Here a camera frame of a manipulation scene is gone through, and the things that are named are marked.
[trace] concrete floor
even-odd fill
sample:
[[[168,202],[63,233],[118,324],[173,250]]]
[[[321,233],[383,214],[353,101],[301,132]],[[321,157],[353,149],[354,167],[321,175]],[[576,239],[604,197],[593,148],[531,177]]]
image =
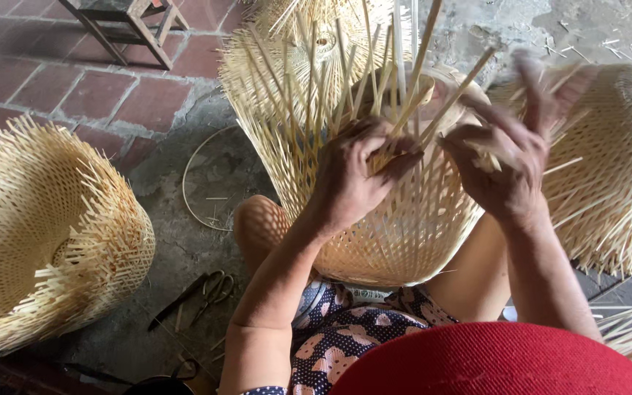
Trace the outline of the concrete floor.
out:
[[[420,2],[420,26],[424,26],[432,0]],[[632,57],[632,0],[491,0],[446,1],[444,15],[435,31],[436,59],[468,71],[484,46],[499,40],[509,46],[534,47],[546,44],[558,50],[574,45],[599,63],[620,62],[601,47],[605,40]],[[560,21],[567,23],[568,32]],[[567,51],[575,62],[579,56]],[[501,54],[482,73],[482,82],[501,69]],[[189,157],[207,137],[235,125],[230,104],[217,86],[207,86],[197,97],[185,119],[176,122],[145,162],[128,174],[138,200],[153,221],[157,252],[148,279],[138,291],[109,317],[83,330],[34,347],[57,361],[76,362],[125,380],[136,381],[168,374],[178,364],[178,355],[194,356],[206,370],[220,377],[223,360],[212,361],[223,347],[209,349],[224,336],[225,326],[248,283],[240,252],[229,232],[208,229],[186,210],[182,199],[182,173]],[[248,139],[238,128],[224,131],[195,157],[187,174],[187,199],[203,217],[216,217],[230,224],[231,213],[243,198],[261,193],[276,199],[272,184]],[[228,202],[205,200],[232,197]],[[173,301],[197,276],[223,269],[236,278],[232,297],[212,306],[192,328],[171,334],[162,328],[148,333],[152,317]],[[588,297],[619,279],[607,275],[577,273]],[[632,305],[632,279],[602,299],[603,304]],[[190,319],[196,306],[186,306]],[[610,315],[614,311],[596,312]],[[166,321],[174,326],[175,316]]]

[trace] woven bamboo lampshade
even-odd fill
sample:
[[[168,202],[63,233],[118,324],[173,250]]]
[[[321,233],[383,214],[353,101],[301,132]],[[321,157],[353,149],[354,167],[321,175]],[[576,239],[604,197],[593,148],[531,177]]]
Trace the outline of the woven bamboo lampshade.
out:
[[[489,98],[507,105],[516,89],[499,85]],[[582,268],[632,275],[632,64],[601,66],[572,118],[548,168],[581,160],[543,179],[557,235]]]
[[[65,128],[0,130],[0,356],[81,328],[145,278],[153,227],[124,179]]]
[[[369,10],[369,26],[364,19],[363,6]],[[311,95],[309,101],[309,91],[323,95],[323,111],[330,112],[336,107],[343,88],[342,66],[352,49],[355,55],[348,85],[362,78],[370,53],[374,64],[382,64],[387,27],[392,24],[391,0],[366,0],[364,4],[345,0],[266,1],[255,3],[253,7],[255,11],[248,17],[255,21],[249,25],[252,31],[233,31],[219,67],[224,91],[233,96],[238,91],[246,92],[245,98],[252,108],[276,105],[286,111],[279,91],[291,90],[298,98],[289,103],[293,107],[291,111],[299,123],[304,124],[318,109],[318,95]],[[297,15],[302,15],[301,25]],[[411,17],[405,9],[402,15],[402,58],[410,60]],[[344,44],[342,51],[338,45],[339,35]],[[315,42],[313,54],[307,50],[311,48],[310,40]],[[251,62],[250,57],[265,61]],[[323,73],[323,84],[309,85],[312,64],[315,81]],[[285,74],[294,76],[293,83],[283,77]]]
[[[434,2],[435,5],[440,9],[439,1]],[[250,91],[227,91],[239,124],[267,168],[290,221],[296,219],[308,202],[315,186],[318,153],[336,136],[340,125],[356,120],[364,113],[383,114],[395,124],[394,134],[408,133],[426,147],[424,159],[402,178],[375,210],[333,237],[321,249],[314,267],[330,278],[381,286],[424,282],[452,258],[481,216],[481,209],[464,193],[454,163],[435,144],[434,136],[447,132],[458,122],[476,122],[474,116],[456,104],[456,100],[463,92],[481,93],[472,78],[494,51],[488,50],[469,76],[450,67],[426,65],[424,54],[433,30],[431,21],[436,14],[437,11],[429,16],[412,70],[396,72],[397,69],[404,71],[406,67],[391,59],[389,51],[384,57],[387,59],[384,66],[376,72],[374,63],[369,64],[362,78],[366,83],[343,87],[332,116],[330,110],[315,111],[307,117],[303,127],[294,121],[294,113],[289,109],[285,112],[278,110],[277,116],[273,116],[272,107],[254,105]],[[388,36],[393,36],[392,42],[398,40],[395,34]],[[343,68],[346,76],[351,75],[354,53],[351,49],[349,62]],[[267,61],[261,53],[254,58],[257,59],[249,60],[253,66]],[[396,82],[406,75],[406,80]],[[258,84],[258,75],[249,77],[253,84]],[[312,73],[310,78],[317,80],[319,76]],[[418,83],[418,92],[411,89],[413,81]],[[404,85],[409,85],[408,95],[402,88]],[[369,99],[364,95],[365,91],[371,92]],[[285,103],[297,100],[290,91],[281,94]],[[348,96],[353,97],[352,108]],[[316,103],[323,109],[327,101],[319,97]],[[410,117],[417,113],[417,109],[419,122],[415,124]],[[376,172],[392,157],[391,149],[381,149],[370,162],[371,171]]]

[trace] polka dot fabric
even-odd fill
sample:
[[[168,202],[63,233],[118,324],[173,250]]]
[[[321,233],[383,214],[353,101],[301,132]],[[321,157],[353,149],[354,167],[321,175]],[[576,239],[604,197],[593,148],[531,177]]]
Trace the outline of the polka dot fabric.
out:
[[[321,290],[313,300],[314,290]],[[290,391],[262,387],[244,395],[328,394],[343,372],[369,350],[399,336],[457,323],[426,291],[425,286],[403,287],[381,304],[357,304],[342,284],[321,278],[306,287],[310,302],[292,323]]]

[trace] red hat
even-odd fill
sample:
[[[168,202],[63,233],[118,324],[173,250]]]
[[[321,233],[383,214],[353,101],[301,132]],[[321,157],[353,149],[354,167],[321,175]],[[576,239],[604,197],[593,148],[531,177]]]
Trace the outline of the red hat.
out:
[[[566,330],[464,323],[374,348],[329,392],[360,394],[632,394],[632,361]]]

